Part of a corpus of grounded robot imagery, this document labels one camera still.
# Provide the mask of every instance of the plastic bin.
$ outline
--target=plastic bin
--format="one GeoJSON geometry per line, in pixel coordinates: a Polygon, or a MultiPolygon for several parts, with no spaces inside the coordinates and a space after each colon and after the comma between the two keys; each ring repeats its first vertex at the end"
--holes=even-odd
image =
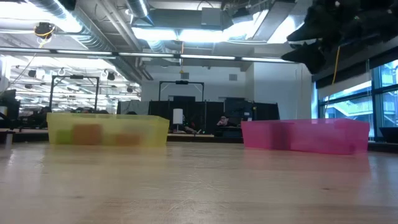
{"type": "Polygon", "coordinates": [[[158,116],[48,113],[51,144],[164,146],[169,120],[158,116]]]}
{"type": "Polygon", "coordinates": [[[324,154],[367,152],[369,129],[352,119],[242,122],[245,147],[324,154]]]}

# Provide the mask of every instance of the desk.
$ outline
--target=desk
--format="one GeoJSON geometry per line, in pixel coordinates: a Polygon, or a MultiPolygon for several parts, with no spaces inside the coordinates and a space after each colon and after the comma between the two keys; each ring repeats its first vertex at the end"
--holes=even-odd
{"type": "Polygon", "coordinates": [[[169,142],[158,153],[15,144],[1,224],[398,223],[398,157],[169,142]]]}

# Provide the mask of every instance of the yellow plastic bin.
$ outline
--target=yellow plastic bin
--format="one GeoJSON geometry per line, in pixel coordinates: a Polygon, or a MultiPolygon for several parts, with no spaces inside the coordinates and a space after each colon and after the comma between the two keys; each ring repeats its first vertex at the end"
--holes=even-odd
{"type": "Polygon", "coordinates": [[[158,116],[48,113],[51,144],[164,146],[169,120],[158,116]]]}

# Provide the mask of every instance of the glass window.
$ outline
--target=glass window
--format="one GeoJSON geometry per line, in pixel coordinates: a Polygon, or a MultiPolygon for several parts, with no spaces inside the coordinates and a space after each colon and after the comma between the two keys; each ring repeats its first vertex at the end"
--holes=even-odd
{"type": "Polygon", "coordinates": [[[398,91],[391,91],[382,95],[383,127],[397,127],[398,122],[398,91]]]}
{"type": "Polygon", "coordinates": [[[398,83],[398,60],[380,66],[381,87],[398,83]]]}
{"type": "Polygon", "coordinates": [[[373,103],[370,96],[328,105],[325,118],[349,118],[369,122],[369,136],[374,136],[373,103]]]}
{"type": "Polygon", "coordinates": [[[371,90],[372,90],[372,81],[367,81],[359,85],[353,86],[351,88],[348,88],[346,90],[340,91],[338,93],[332,94],[330,95],[330,99],[333,100],[344,96],[351,96],[353,94],[362,93],[371,90]]]}

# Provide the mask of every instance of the pink plastic bin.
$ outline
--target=pink plastic bin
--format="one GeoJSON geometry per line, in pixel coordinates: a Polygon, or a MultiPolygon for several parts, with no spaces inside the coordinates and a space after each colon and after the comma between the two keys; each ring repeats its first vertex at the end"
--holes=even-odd
{"type": "Polygon", "coordinates": [[[352,119],[245,121],[245,147],[324,154],[368,151],[369,123],[352,119]]]}

